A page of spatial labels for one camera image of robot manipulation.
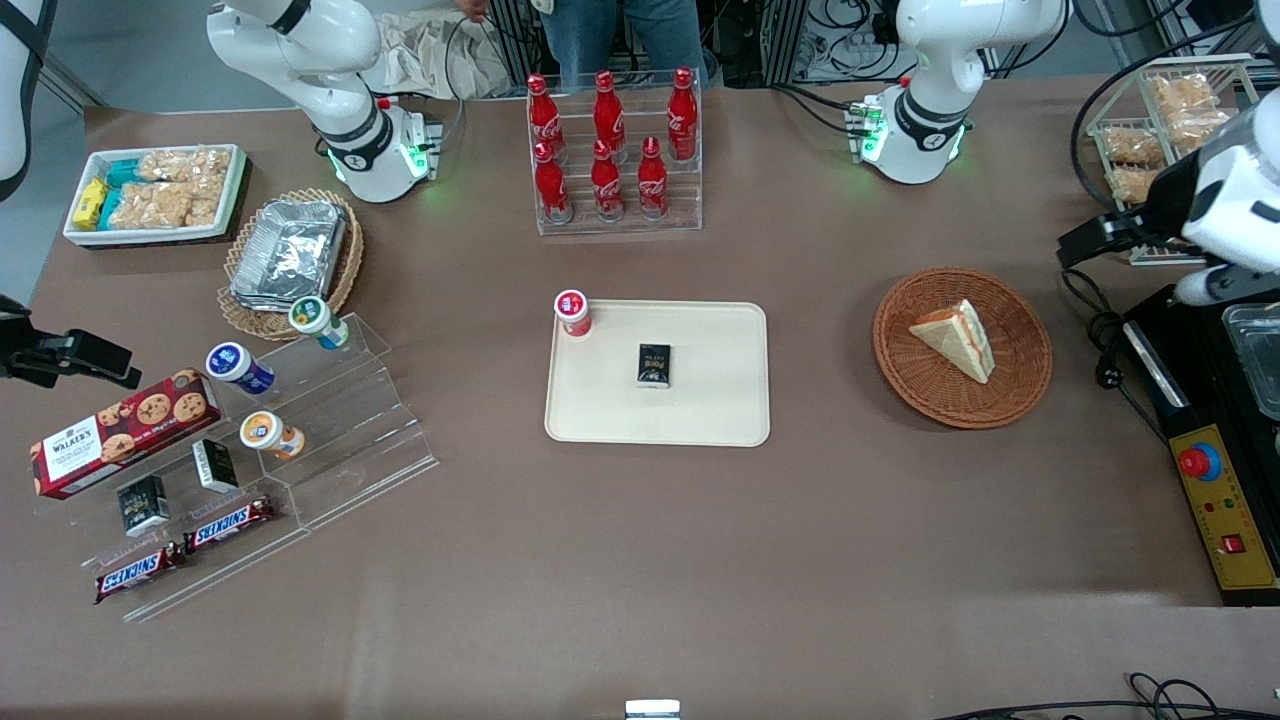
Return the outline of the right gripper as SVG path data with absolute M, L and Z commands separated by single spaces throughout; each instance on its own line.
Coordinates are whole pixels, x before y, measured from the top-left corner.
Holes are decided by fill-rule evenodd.
M 138 389 L 142 373 L 131 368 L 132 351 L 96 334 L 60 334 L 38 331 L 31 310 L 22 302 L 1 296 L 3 378 L 54 387 L 60 377 L 72 374 L 64 352 L 70 347 L 76 375 L 106 380 L 125 389 Z

